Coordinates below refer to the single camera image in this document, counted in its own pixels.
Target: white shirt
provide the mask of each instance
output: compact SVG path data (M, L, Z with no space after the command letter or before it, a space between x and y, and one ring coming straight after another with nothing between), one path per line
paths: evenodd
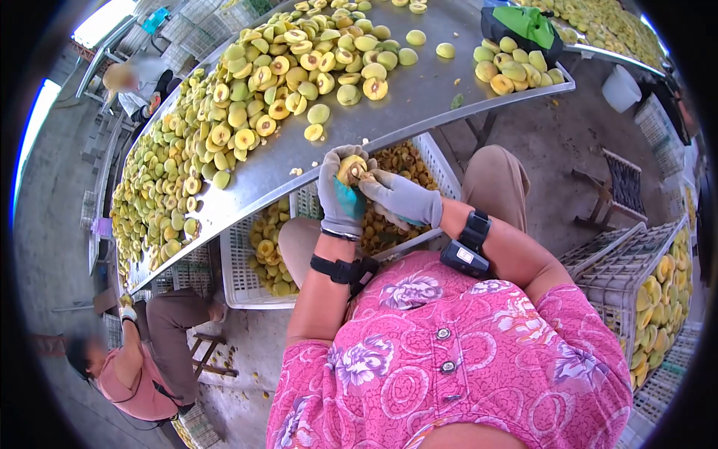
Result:
M120 92L117 94L117 98L127 115L132 116L137 109L149 104L159 77L168 67L161 58L146 53L134 55L127 63L138 80L137 89Z

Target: black device on wrist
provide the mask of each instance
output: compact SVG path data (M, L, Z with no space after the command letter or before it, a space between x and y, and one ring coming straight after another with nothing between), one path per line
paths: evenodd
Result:
M468 276L481 278L489 271L489 261L480 256L489 234L491 219L480 210L469 213L458 240L451 240L439 259L444 265Z
M332 282L349 284L349 300L358 295L379 270L379 262L371 257L349 263L343 260L332 262L313 254L309 265L316 272L329 276Z
M484 240L489 234L489 228L491 228L491 219L488 215L480 210L474 210L469 213L466 226L459 236L459 242L479 254Z

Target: green bag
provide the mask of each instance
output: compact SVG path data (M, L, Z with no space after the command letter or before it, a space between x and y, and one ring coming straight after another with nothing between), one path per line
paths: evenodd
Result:
M532 6L482 8L481 32L497 44L502 37L509 36L527 53L540 50L552 68L564 51L564 42L549 20L553 15Z

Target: knee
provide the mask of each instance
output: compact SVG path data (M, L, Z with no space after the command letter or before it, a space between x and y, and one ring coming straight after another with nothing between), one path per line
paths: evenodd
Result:
M511 161L516 157L511 154L506 148L500 145L487 145L479 148L471 159L469 159L469 165L467 166L467 173L474 167L476 170L478 167L492 167L501 161Z
M279 230L279 251L283 252L292 242L297 242L301 238L302 229L306 228L313 222L310 218L296 217L287 221Z

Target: black wrist strap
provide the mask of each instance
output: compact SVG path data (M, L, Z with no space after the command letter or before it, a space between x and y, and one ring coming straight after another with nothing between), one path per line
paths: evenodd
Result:
M349 300L358 295L379 271L379 262L371 257L349 263L343 260L328 261L314 254L309 265L313 270L329 276L332 282L349 284Z
M359 266L343 260L336 262L328 261L316 254L312 255L309 266L316 272L326 274L332 282L337 284L348 284L353 278L353 272L358 271Z
M459 236L459 242L479 254L486 240L486 236L489 234L490 227L491 219L488 215L480 210L474 210L469 213L466 226Z

